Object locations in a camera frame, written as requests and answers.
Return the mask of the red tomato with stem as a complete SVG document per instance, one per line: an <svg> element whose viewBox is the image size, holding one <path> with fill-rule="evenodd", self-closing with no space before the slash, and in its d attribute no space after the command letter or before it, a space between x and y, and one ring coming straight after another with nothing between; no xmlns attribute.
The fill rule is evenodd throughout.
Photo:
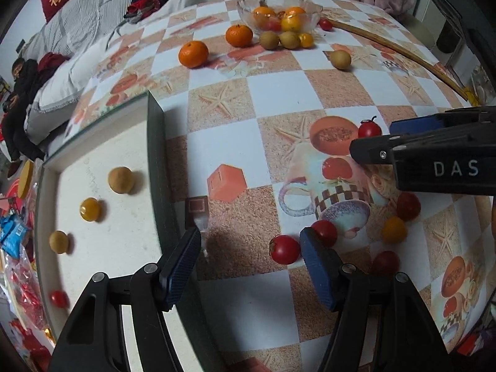
<svg viewBox="0 0 496 372"><path fill-rule="evenodd" d="M361 121L361 125L358 128L358 137L360 139L377 137L383 134L381 127L375 122L376 118L376 116L373 116L370 119L364 119Z"/></svg>

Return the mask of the red cherry tomato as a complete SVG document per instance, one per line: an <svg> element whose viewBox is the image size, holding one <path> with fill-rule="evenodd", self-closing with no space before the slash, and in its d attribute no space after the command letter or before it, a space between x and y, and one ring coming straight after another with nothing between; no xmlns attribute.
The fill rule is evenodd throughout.
<svg viewBox="0 0 496 372"><path fill-rule="evenodd" d="M67 309L69 307L68 296L62 290L53 290L51 292L51 302L55 307L61 309Z"/></svg>
<svg viewBox="0 0 496 372"><path fill-rule="evenodd" d="M278 264L293 264L301 255L299 242L287 235L276 236L270 241L269 254Z"/></svg>

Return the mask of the yellow cherry tomato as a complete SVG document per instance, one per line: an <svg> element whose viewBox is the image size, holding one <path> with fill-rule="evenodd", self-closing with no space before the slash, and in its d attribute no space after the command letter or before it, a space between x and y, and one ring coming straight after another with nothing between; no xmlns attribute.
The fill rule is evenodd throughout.
<svg viewBox="0 0 496 372"><path fill-rule="evenodd" d="M314 47L314 37L309 33L299 34L300 45L303 49L311 49Z"/></svg>
<svg viewBox="0 0 496 372"><path fill-rule="evenodd" d="M101 215L100 201L94 197L85 199L79 206L80 216L87 222L96 222Z"/></svg>

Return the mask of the lone longan on table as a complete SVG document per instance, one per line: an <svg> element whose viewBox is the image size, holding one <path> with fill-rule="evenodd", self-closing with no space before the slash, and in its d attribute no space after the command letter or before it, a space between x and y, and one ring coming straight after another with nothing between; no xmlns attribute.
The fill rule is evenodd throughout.
<svg viewBox="0 0 496 372"><path fill-rule="evenodd" d="M352 64L352 57L347 51L331 51L330 62L334 68L341 71L347 71Z"/></svg>

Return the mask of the brown longan fruit right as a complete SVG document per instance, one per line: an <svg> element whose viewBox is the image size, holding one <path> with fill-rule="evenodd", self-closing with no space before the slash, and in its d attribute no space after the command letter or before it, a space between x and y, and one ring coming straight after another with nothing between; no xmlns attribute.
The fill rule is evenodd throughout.
<svg viewBox="0 0 496 372"><path fill-rule="evenodd" d="M108 185L117 194L130 193L134 184L134 173L128 167L115 167L108 173Z"/></svg>

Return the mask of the brown longan fruit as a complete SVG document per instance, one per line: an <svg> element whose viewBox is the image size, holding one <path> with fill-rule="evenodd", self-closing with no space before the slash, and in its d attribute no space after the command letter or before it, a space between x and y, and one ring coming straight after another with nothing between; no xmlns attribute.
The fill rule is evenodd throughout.
<svg viewBox="0 0 496 372"><path fill-rule="evenodd" d="M49 237L49 245L54 253L62 255L69 249L70 239L63 231L56 230Z"/></svg>
<svg viewBox="0 0 496 372"><path fill-rule="evenodd" d="M134 184L134 173L128 167L115 167L108 173L108 185L117 194L130 193Z"/></svg>

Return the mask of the brown longan fruit left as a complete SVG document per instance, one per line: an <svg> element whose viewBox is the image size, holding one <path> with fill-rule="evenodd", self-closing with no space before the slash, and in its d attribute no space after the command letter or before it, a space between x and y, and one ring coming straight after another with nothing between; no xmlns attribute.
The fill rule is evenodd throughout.
<svg viewBox="0 0 496 372"><path fill-rule="evenodd" d="M70 239L63 231L56 230L49 237L49 245L54 253L62 255L69 249Z"/></svg>

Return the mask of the red tomato near bowl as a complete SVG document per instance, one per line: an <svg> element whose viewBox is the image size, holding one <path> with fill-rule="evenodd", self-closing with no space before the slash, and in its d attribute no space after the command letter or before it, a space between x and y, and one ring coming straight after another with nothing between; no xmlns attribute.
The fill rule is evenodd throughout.
<svg viewBox="0 0 496 372"><path fill-rule="evenodd" d="M323 31L330 32L333 30L333 24L329 19L321 18L319 21L319 25Z"/></svg>

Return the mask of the longan beside bowl right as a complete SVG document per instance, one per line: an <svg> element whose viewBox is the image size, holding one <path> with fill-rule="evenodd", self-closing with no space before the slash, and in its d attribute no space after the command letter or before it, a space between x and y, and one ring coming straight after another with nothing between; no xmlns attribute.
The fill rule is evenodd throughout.
<svg viewBox="0 0 496 372"><path fill-rule="evenodd" d="M279 40L281 46L288 50L296 50L301 46L299 36L292 31L285 31L279 34Z"/></svg>

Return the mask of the longan beside bowl left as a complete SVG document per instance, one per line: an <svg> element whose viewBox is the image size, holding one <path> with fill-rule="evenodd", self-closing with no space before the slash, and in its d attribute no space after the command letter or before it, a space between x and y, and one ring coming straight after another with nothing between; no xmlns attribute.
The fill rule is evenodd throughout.
<svg viewBox="0 0 496 372"><path fill-rule="evenodd" d="M280 39L277 33L273 31L262 32L259 35L259 45L266 51L273 51L278 48Z"/></svg>

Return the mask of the clear glass fruit bowl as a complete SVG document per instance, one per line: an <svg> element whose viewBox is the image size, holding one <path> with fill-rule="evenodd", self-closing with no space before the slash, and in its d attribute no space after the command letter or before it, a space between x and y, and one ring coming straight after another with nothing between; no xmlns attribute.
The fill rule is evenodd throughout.
<svg viewBox="0 0 496 372"><path fill-rule="evenodd" d="M311 0L239 0L236 8L241 21L255 34L311 33L323 13L323 7Z"/></svg>

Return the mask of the blue snack packet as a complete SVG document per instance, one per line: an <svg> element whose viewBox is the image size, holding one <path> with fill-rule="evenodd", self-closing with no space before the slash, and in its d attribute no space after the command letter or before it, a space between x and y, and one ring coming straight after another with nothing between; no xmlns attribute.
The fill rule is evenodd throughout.
<svg viewBox="0 0 496 372"><path fill-rule="evenodd" d="M17 214L1 217L1 249L14 259L19 259L20 246L29 238L31 229Z"/></svg>

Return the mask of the plastic jar with yellow lid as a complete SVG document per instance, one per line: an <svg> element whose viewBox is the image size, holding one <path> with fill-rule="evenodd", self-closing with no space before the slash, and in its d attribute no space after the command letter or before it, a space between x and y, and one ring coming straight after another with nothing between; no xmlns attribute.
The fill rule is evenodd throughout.
<svg viewBox="0 0 496 372"><path fill-rule="evenodd" d="M17 197L25 199L29 195L29 191L33 182L34 163L27 160L19 176Z"/></svg>

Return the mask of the smaller orange mandarin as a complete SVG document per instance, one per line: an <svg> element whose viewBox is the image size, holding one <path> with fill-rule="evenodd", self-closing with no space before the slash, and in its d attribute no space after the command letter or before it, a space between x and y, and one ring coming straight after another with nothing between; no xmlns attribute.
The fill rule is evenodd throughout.
<svg viewBox="0 0 496 372"><path fill-rule="evenodd" d="M235 48L245 48L252 43L253 32L243 24L230 26L225 32L226 42Z"/></svg>

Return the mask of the large orange mandarin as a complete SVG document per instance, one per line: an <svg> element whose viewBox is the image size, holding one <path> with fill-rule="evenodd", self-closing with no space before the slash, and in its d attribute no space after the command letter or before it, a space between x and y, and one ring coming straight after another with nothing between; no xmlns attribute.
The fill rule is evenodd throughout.
<svg viewBox="0 0 496 372"><path fill-rule="evenodd" d="M189 69L204 65L209 59L209 49L202 41L191 41L178 53L179 62Z"/></svg>

